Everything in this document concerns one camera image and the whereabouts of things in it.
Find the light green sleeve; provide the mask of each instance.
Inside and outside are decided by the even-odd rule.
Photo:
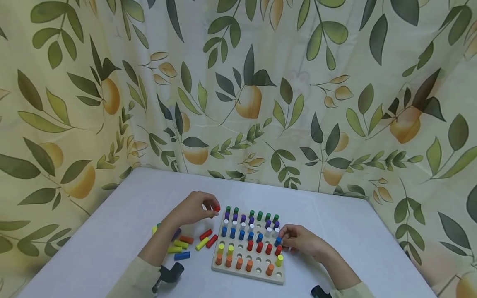
[[[160,268],[136,257],[106,298],[153,297],[152,287],[161,276]]]
[[[333,298],[374,298],[368,286],[363,282],[345,290],[334,289],[330,294]]]

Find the floral curtain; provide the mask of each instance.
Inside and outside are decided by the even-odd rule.
[[[476,11],[0,0],[0,297],[139,166],[367,200],[439,297],[476,297]]]

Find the black device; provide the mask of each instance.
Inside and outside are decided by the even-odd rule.
[[[159,270],[161,272],[161,277],[157,280],[156,284],[152,287],[152,292],[154,294],[157,293],[157,289],[159,288],[159,283],[161,281],[164,281],[168,284],[175,283],[179,279],[179,276],[184,272],[184,266],[182,266],[180,263],[175,263],[174,266],[172,266],[172,269],[167,269],[165,266],[161,266],[161,269]]]
[[[311,289],[311,295],[313,298],[331,298],[331,295],[326,294],[320,286],[316,286]]]

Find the hand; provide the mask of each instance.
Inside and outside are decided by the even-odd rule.
[[[312,256],[318,262],[321,262],[327,254],[334,251],[331,245],[303,226],[285,225],[281,228],[279,236],[282,239],[283,247],[290,247],[292,251],[300,250],[302,253]]]
[[[193,191],[164,220],[172,221],[178,227],[193,224],[201,219],[217,216],[218,212],[213,210],[215,206],[220,207],[220,204],[213,194]]]

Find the white tablecloth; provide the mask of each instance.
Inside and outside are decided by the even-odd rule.
[[[121,183],[19,297],[105,297],[150,238],[152,226],[193,190],[215,194],[222,211],[230,205],[270,212],[279,214],[282,224],[307,227],[340,252],[377,298],[435,297],[363,200],[147,168]],[[198,239],[209,228],[217,233],[219,225],[217,217],[182,230]],[[191,258],[180,261],[185,271],[179,282],[161,283],[159,297],[309,298],[317,284],[330,288],[321,265],[300,254],[285,254],[286,281],[279,286],[212,271],[213,249],[191,248]]]

